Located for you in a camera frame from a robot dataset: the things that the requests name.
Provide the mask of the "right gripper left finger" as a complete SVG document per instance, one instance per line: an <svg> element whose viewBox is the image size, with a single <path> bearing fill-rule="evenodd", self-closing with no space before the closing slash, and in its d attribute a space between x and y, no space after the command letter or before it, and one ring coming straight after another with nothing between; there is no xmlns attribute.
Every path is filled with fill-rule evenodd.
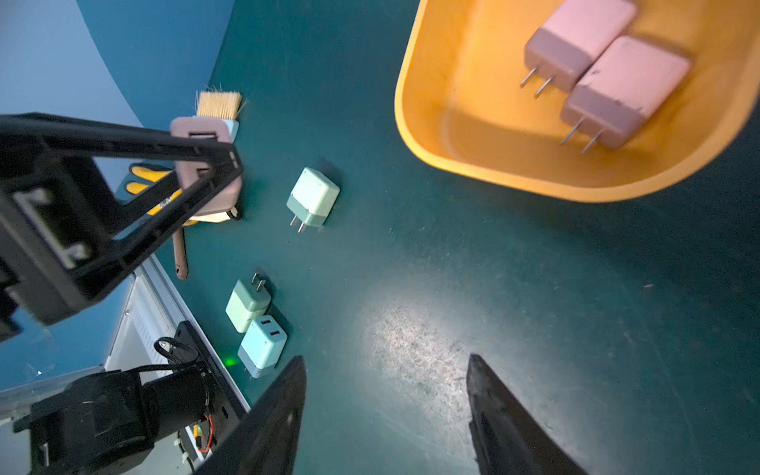
<svg viewBox="0 0 760 475"><path fill-rule="evenodd" d="M290 360L198 474L291 474L306 401L304 358Z"/></svg>

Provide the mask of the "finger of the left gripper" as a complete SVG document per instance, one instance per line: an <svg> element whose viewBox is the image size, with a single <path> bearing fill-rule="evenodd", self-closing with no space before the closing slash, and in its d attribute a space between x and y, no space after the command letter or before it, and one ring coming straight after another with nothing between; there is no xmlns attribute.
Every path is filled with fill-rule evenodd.
<svg viewBox="0 0 760 475"><path fill-rule="evenodd" d="M197 164L121 200L101 158ZM49 114L1 119L1 322L51 326L105 299L243 172L233 144Z"/></svg>

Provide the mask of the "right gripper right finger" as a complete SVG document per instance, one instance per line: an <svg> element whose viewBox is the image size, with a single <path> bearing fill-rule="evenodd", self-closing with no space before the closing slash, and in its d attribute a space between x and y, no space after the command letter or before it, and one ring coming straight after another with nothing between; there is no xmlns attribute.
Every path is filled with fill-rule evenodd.
<svg viewBox="0 0 760 475"><path fill-rule="evenodd" d="M478 354L469 357L467 396L482 474L583 474Z"/></svg>

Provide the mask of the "blue plug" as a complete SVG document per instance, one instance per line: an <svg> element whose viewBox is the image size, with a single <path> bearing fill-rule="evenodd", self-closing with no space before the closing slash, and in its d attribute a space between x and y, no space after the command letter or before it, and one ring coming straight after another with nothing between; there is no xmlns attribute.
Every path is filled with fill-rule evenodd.
<svg viewBox="0 0 760 475"><path fill-rule="evenodd" d="M237 356L251 377L258 379L273 370L287 340L287 332L273 316L256 317L243 336Z"/></svg>

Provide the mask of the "green plug pile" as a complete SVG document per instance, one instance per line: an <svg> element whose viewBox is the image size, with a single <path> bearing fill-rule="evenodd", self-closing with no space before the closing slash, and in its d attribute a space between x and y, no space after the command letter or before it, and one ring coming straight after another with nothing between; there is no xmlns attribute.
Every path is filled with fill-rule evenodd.
<svg viewBox="0 0 760 475"><path fill-rule="evenodd" d="M340 188L322 172L305 167L296 181L286 206L294 215L290 226L298 233L322 227L332 211Z"/></svg>

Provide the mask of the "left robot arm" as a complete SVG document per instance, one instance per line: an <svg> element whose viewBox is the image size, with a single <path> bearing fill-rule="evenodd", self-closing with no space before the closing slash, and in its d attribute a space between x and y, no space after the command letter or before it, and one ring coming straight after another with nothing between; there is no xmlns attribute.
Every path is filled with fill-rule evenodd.
<svg viewBox="0 0 760 475"><path fill-rule="evenodd" d="M97 162L196 164L120 200ZM47 114L1 119L1 336L21 330L25 309L51 326L105 299L193 215L243 172L235 146L166 132ZM203 419L209 383L195 359L161 368L108 371L39 401L15 431L30 437L35 474L118 474L139 465L159 439Z"/></svg>

